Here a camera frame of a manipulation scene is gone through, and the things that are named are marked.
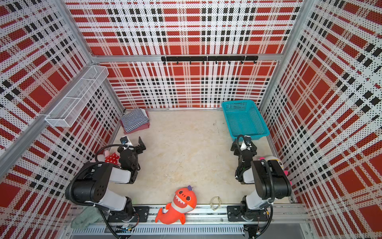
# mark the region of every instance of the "teal plastic basket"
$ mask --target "teal plastic basket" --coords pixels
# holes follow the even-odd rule
[[[222,108],[233,141],[238,135],[249,135],[252,140],[269,135],[269,129],[253,101],[227,101],[222,103]]]

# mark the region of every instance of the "stuffed toy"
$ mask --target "stuffed toy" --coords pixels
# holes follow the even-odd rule
[[[185,213],[194,210],[196,207],[196,195],[192,191],[192,187],[181,188],[175,192],[174,199],[171,203],[166,205],[166,213],[160,208],[155,222],[158,220],[164,224],[171,224],[178,220],[182,224],[186,222]]]
[[[118,164],[118,159],[120,157],[116,154],[116,153],[113,153],[113,154],[110,154],[109,156],[106,156],[105,157],[105,162],[107,163],[112,163],[112,164],[115,164],[115,165],[119,165]]]

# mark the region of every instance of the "orange shark plush toy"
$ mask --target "orange shark plush toy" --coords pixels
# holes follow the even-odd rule
[[[186,222],[185,213],[194,210],[195,207],[196,195],[192,191],[192,187],[179,189],[175,192],[173,201],[166,205],[168,212],[163,213],[162,208],[160,208],[155,222],[160,220],[164,224],[171,224],[180,220],[184,224]]]

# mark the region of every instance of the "green towel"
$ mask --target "green towel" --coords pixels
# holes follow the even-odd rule
[[[98,209],[93,206],[87,206],[71,223],[71,228],[85,230],[89,224],[102,220]]]

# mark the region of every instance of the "red plaid pattern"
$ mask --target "red plaid pattern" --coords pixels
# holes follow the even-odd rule
[[[381,1],[319,1],[265,108],[322,238],[382,237]]]
[[[103,63],[126,108],[220,107],[251,99],[258,105],[276,61]]]
[[[119,117],[101,86],[71,128],[48,126],[37,136],[0,181],[2,238],[58,236],[72,205],[67,185],[108,143]]]
[[[281,53],[302,0],[65,0],[94,55]]]
[[[0,7],[0,154],[87,64],[56,7],[6,1]]]

